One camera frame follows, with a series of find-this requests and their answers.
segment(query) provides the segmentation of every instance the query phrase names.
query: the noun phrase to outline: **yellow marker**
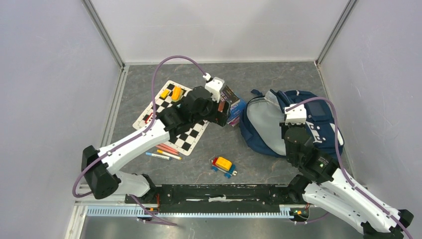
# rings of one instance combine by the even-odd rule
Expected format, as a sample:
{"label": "yellow marker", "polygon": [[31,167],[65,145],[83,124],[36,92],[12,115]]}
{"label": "yellow marker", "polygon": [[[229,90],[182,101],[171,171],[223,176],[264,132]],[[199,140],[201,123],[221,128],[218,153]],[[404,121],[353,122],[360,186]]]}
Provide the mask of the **yellow marker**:
{"label": "yellow marker", "polygon": [[176,156],[176,155],[174,155],[174,154],[166,153],[166,152],[164,152],[164,151],[162,151],[162,150],[159,150],[159,149],[157,150],[157,152],[159,152],[159,153],[161,153],[161,154],[164,154],[164,155],[167,155],[167,156],[169,156],[169,157],[172,157],[172,158],[178,159],[178,160],[182,160],[182,157]]}
{"label": "yellow marker", "polygon": [[170,93],[169,89],[165,89],[163,93],[161,93],[160,98],[165,99]]}
{"label": "yellow marker", "polygon": [[223,158],[223,157],[218,157],[217,161],[215,162],[215,164],[224,169],[225,171],[230,170],[230,167],[232,165],[232,163],[230,161],[228,161],[227,159]]}
{"label": "yellow marker", "polygon": [[172,93],[172,101],[178,101],[182,97],[182,88],[175,86]]}

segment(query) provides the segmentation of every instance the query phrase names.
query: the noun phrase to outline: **white marker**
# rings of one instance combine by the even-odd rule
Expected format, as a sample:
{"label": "white marker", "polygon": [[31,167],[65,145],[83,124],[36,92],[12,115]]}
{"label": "white marker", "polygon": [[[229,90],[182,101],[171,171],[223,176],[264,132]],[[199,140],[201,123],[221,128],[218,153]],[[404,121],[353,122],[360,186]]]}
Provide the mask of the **white marker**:
{"label": "white marker", "polygon": [[145,153],[146,155],[148,155],[148,156],[153,156],[153,157],[157,157],[157,158],[164,158],[164,159],[167,159],[167,160],[171,160],[171,158],[170,157],[167,157],[167,156],[163,156],[163,155],[160,155],[160,154],[155,154],[155,153]]}
{"label": "white marker", "polygon": [[182,160],[182,157],[176,156],[176,155],[174,155],[174,154],[166,153],[166,152],[164,152],[164,151],[162,151],[162,150],[157,150],[157,152],[162,153],[162,154],[164,154],[164,155],[167,155],[167,156],[169,156],[169,157],[172,157],[172,158],[178,159],[178,160]]}

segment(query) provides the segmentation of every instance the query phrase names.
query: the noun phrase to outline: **black and white checkered board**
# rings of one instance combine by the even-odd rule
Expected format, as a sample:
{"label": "black and white checkered board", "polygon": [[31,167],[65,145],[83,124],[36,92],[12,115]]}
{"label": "black and white checkered board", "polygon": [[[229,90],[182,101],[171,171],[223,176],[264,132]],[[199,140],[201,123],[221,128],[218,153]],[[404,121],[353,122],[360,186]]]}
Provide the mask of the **black and white checkered board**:
{"label": "black and white checkered board", "polygon": [[[170,107],[172,105],[171,95],[172,90],[175,86],[178,86],[182,88],[183,90],[183,96],[186,96],[188,91],[191,89],[184,87],[174,81],[167,81],[167,83],[161,88],[160,92],[155,96],[155,104],[157,108],[157,112],[161,112],[164,108]],[[160,98],[161,93],[164,92],[165,89],[169,89],[171,92],[166,97],[166,99]],[[152,114],[152,103],[149,104],[149,106],[142,112],[142,114],[138,117],[138,119],[133,123],[133,127],[135,129],[140,129],[146,125],[146,120],[149,122],[151,120],[151,117],[149,117]],[[173,149],[177,150],[181,154],[184,155],[190,155],[192,150],[194,150],[195,145],[198,143],[198,140],[201,138],[202,134],[204,133],[204,130],[207,128],[209,122],[202,121],[200,123],[197,123],[194,125],[193,128],[191,128],[186,133],[180,134],[177,136],[176,139],[170,140],[166,143],[164,143],[167,146],[172,147]]]}

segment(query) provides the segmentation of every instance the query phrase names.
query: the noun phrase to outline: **blue marker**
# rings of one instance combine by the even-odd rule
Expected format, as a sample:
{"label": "blue marker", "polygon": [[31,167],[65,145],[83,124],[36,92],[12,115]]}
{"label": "blue marker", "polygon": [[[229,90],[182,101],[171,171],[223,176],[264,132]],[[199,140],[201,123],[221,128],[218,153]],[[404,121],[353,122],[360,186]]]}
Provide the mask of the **blue marker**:
{"label": "blue marker", "polygon": [[170,157],[160,155],[160,154],[148,153],[148,152],[146,152],[145,154],[148,155],[148,156],[153,156],[153,157],[157,157],[157,158],[164,158],[164,159],[167,159],[167,160],[171,160]]}

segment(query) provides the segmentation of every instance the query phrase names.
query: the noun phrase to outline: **blue backpack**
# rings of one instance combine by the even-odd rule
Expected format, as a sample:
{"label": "blue backpack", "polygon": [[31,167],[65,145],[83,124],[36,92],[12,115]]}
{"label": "blue backpack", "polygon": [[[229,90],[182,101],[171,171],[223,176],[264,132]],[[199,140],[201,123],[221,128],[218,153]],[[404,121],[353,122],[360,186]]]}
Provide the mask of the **blue backpack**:
{"label": "blue backpack", "polygon": [[[281,139],[280,122],[284,122],[284,107],[316,97],[308,91],[268,91],[265,95],[252,90],[257,97],[251,99],[240,115],[240,131],[246,144],[254,151],[274,157],[286,157]],[[305,104],[308,113],[306,131],[314,137],[314,146],[337,158],[334,148],[334,118],[325,101]],[[343,151],[343,137],[338,131],[339,151]]]}

